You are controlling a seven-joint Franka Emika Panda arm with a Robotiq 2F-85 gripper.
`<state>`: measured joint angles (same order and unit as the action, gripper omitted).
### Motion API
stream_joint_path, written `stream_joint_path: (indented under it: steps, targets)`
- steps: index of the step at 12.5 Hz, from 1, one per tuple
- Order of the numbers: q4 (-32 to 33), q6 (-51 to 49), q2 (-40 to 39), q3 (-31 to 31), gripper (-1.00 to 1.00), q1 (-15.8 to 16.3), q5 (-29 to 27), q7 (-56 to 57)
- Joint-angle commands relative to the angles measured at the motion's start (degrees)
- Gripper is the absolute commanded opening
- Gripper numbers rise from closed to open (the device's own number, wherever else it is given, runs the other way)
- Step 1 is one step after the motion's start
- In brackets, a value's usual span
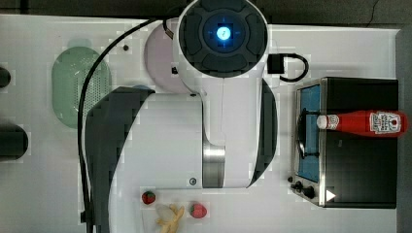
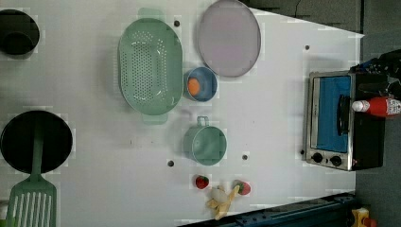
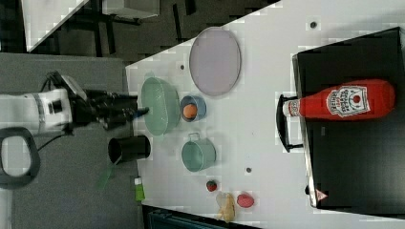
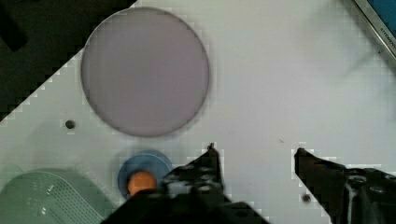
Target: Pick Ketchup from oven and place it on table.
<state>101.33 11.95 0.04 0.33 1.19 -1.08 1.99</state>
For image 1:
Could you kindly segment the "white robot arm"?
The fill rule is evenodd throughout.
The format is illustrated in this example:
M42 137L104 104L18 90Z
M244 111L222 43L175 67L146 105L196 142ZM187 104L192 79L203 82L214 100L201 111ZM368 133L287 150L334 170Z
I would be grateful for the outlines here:
M245 188L271 163L269 30L250 0L192 0L172 37L186 88L120 86L87 113L84 138L95 233L148 233L148 190Z

